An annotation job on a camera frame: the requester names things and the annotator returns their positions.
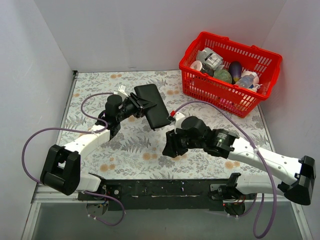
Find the black zippered tool case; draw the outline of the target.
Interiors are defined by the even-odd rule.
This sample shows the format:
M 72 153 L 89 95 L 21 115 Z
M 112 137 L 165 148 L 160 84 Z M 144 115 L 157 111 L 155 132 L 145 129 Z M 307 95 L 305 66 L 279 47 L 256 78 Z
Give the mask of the black zippered tool case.
M 136 86 L 134 91 L 139 102 L 142 103 L 142 112 L 152 130 L 163 128 L 170 124 L 168 120 L 169 112 L 155 84 Z

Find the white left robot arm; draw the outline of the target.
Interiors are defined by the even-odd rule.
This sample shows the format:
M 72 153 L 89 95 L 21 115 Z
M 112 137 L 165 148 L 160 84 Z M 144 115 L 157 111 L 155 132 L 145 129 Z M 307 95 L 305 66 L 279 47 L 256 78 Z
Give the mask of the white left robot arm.
M 81 161 L 105 142 L 110 141 L 120 130 L 121 122 L 130 116 L 147 115 L 148 111 L 163 103 L 160 96 L 131 93 L 123 98 L 112 94 L 107 98 L 102 111 L 88 134 L 84 134 L 64 146 L 53 145 L 47 154 L 40 182 L 65 195 L 75 191 L 89 191 L 95 200 L 106 196 L 106 187 L 101 178 L 81 172 Z

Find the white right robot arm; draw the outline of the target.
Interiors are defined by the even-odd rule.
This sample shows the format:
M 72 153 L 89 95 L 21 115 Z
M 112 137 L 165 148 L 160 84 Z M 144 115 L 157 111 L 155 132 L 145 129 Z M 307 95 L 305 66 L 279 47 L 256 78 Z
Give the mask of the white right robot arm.
M 174 128 L 165 135 L 164 156 L 175 158 L 189 149 L 202 149 L 213 157 L 242 162 L 270 173 L 267 176 L 233 173 L 226 184 L 213 188 L 212 196 L 216 199 L 230 200 L 260 193 L 284 196 L 303 206 L 311 204 L 316 169 L 315 160 L 309 156 L 293 158 L 253 147 L 235 133 L 210 129 L 196 116 L 178 117 Z

